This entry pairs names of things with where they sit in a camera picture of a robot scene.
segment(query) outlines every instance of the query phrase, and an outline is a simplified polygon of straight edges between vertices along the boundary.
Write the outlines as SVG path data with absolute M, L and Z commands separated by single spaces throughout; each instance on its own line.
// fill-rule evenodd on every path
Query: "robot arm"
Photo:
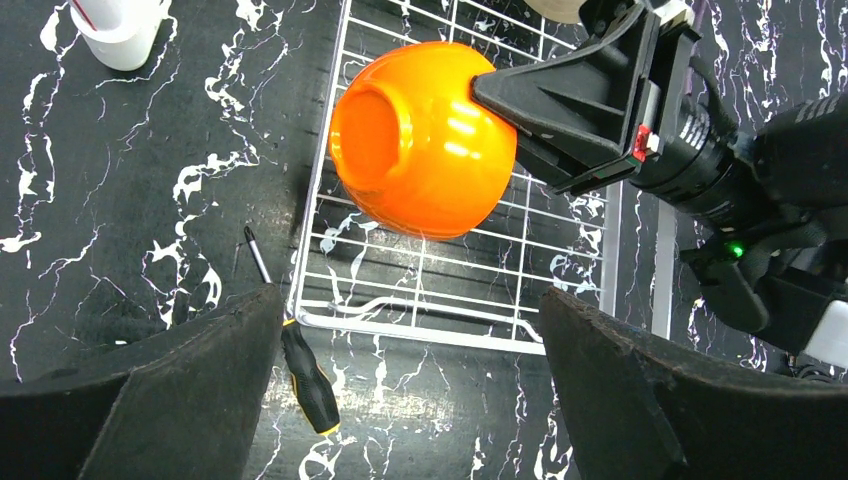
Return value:
M 747 134 L 692 57 L 700 36 L 683 2 L 588 0 L 580 17 L 592 36 L 571 54 L 473 83 L 518 129 L 519 163 L 557 194 L 628 180 L 692 216 L 713 236 L 681 259 L 725 324 L 848 367 L 845 278 L 800 255 L 848 239 L 848 99 L 805 102 Z M 685 91 L 690 69 L 706 104 Z

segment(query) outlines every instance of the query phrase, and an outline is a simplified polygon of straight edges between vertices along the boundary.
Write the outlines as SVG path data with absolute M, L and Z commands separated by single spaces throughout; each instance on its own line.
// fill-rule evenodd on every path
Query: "dish rack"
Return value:
M 342 1 L 288 304 L 303 325 L 543 355 L 536 316 L 548 286 L 615 314 L 620 184 L 557 197 L 516 164 L 486 221 L 461 238 L 430 242 L 359 212 L 327 155 L 333 105 L 392 49 L 461 42 L 505 68 L 567 53 L 582 40 L 576 26 L 499 1 Z

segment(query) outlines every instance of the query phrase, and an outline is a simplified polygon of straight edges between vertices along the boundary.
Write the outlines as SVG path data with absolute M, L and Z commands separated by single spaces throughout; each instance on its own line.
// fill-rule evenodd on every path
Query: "green light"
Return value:
M 736 258 L 739 258 L 745 254 L 745 249 L 742 248 L 742 246 L 739 244 L 731 244 L 730 251 L 733 252 L 734 255 L 736 255 Z

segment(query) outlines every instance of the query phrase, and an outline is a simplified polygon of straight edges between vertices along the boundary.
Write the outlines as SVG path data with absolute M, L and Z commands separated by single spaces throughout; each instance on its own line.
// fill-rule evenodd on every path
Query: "white wire rack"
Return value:
M 343 1 L 290 296 L 301 323 L 544 354 L 534 324 L 548 286 L 614 314 L 620 185 L 579 198 L 552 197 L 516 166 L 485 222 L 462 238 L 429 242 L 393 233 L 360 213 L 326 155 L 335 101 L 383 53 L 421 41 L 456 41 L 503 68 L 566 53 L 579 35 L 576 27 L 546 23 L 524 2 Z

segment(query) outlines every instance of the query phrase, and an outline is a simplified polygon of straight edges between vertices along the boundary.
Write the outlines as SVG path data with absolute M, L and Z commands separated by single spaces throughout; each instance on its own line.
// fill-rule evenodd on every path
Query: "white plastic part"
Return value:
M 114 30 L 121 26 L 127 0 L 73 0 L 71 8 L 88 20 L 97 31 Z
M 666 28 L 676 27 L 682 23 L 695 25 L 695 12 L 681 0 L 671 0 L 660 8 L 654 9 L 660 17 L 660 25 Z
M 804 353 L 848 368 L 848 303 L 835 301 L 827 306 Z
M 96 4 L 97 2 L 84 2 L 82 8 Z M 159 24 L 162 23 L 159 0 L 110 0 L 106 5 L 108 9 L 101 8 L 91 12 L 97 12 L 93 18 L 89 16 L 91 24 L 76 8 L 71 9 L 71 19 L 91 53 L 103 65 L 121 71 L 141 68 L 150 56 L 153 39 L 156 38 Z M 94 23 L 97 21 L 95 18 L 106 21 L 105 25 L 117 22 L 117 26 L 100 29 Z
M 359 307 L 349 307 L 347 305 L 337 305 L 335 303 L 329 303 L 326 305 L 326 308 L 330 308 L 345 315 L 357 315 L 356 320 L 365 320 L 365 315 L 369 314 L 377 307 L 381 307 L 383 305 L 388 305 L 392 307 L 414 307 L 415 303 L 404 298 L 377 297 L 374 300 L 371 300 L 365 305 Z M 481 320 L 487 320 L 490 322 L 501 322 L 509 325 L 515 324 L 516 327 L 524 329 L 524 331 L 527 332 L 527 335 L 529 335 L 534 342 L 542 343 L 542 337 L 538 333 L 536 333 L 536 330 L 533 329 L 533 326 L 530 325 L 530 323 L 526 320 L 517 320 L 514 317 L 507 317 L 506 315 L 495 315 L 492 313 L 478 312 L 476 310 L 471 310 L 470 308 L 453 307 L 450 305 L 431 305 L 427 303 L 426 308 L 429 312 L 449 313 L 452 315 L 479 318 Z
M 441 343 L 443 345 L 453 345 L 456 347 L 488 348 L 491 350 L 529 353 L 533 355 L 545 354 L 545 346 L 541 343 L 516 342 L 515 340 L 510 340 L 508 338 L 486 337 L 485 339 L 481 339 L 478 335 L 471 335 L 467 333 L 447 332 L 429 328 L 414 328 L 405 325 L 396 325 L 394 323 L 350 321 L 344 318 L 313 315 L 302 310 L 298 313 L 297 320 L 301 324 L 310 327 L 367 333 L 370 335 L 384 335 L 387 337 Z
M 580 6 L 586 0 L 524 0 L 539 15 L 559 23 L 580 23 Z

